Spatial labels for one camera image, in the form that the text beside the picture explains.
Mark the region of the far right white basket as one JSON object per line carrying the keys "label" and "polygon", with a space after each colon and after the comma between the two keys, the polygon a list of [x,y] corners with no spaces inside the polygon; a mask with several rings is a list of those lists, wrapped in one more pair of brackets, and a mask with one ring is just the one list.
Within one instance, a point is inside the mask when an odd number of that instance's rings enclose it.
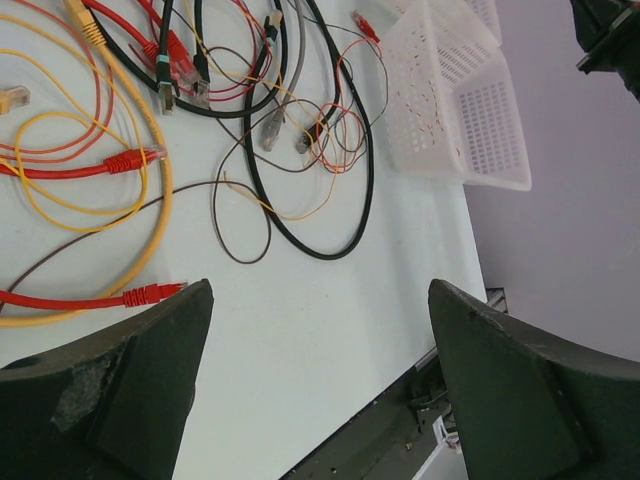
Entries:
{"label": "far right white basket", "polygon": [[[400,17],[413,3],[412,0],[381,0],[379,4]],[[466,3],[502,45],[501,27],[494,0],[466,0]]]}

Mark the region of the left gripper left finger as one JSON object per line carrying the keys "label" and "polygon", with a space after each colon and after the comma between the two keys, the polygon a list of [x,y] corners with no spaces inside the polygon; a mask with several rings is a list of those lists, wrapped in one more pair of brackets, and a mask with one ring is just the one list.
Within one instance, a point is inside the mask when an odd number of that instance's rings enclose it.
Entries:
{"label": "left gripper left finger", "polygon": [[3,367],[2,478],[172,478],[213,305],[203,279]]}

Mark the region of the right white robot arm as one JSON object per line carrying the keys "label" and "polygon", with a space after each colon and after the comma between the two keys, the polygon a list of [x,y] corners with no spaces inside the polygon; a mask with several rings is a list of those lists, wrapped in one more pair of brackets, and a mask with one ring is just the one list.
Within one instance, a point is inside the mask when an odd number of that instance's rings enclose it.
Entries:
{"label": "right white robot arm", "polygon": [[614,72],[639,101],[639,2],[571,0],[584,74]]}

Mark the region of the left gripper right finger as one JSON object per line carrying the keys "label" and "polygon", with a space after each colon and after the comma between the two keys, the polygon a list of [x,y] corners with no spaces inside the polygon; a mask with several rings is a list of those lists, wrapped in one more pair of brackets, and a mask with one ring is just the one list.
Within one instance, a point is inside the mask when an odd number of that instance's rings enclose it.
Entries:
{"label": "left gripper right finger", "polygon": [[471,479],[636,479],[639,364],[503,314],[447,281],[428,291]]}

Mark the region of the near right white basket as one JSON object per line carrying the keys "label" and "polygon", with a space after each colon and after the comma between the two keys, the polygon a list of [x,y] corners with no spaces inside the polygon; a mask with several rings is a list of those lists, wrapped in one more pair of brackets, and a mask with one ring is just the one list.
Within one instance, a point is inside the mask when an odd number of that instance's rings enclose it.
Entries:
{"label": "near right white basket", "polygon": [[380,41],[394,167],[425,178],[530,190],[515,91],[490,30],[466,1],[413,1],[400,17],[385,9],[394,18]]}

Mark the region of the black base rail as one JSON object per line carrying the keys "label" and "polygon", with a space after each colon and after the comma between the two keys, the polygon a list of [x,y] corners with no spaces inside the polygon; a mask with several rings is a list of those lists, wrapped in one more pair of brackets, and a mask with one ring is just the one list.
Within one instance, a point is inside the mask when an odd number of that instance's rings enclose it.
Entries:
{"label": "black base rail", "polygon": [[283,475],[285,480],[467,477],[435,348]]}

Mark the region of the white basket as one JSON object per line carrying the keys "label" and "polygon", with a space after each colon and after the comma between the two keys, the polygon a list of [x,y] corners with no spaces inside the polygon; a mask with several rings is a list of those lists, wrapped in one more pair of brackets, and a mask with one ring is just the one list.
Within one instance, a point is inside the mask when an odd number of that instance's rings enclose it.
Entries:
{"label": "white basket", "polygon": [[466,1],[413,1],[400,17],[385,9],[394,18],[380,41],[394,167],[425,178],[530,190],[515,91],[490,30]]}
{"label": "white basket", "polygon": [[[400,17],[413,3],[412,0],[381,0],[379,4]],[[502,45],[501,27],[494,0],[466,0],[466,3]]]}

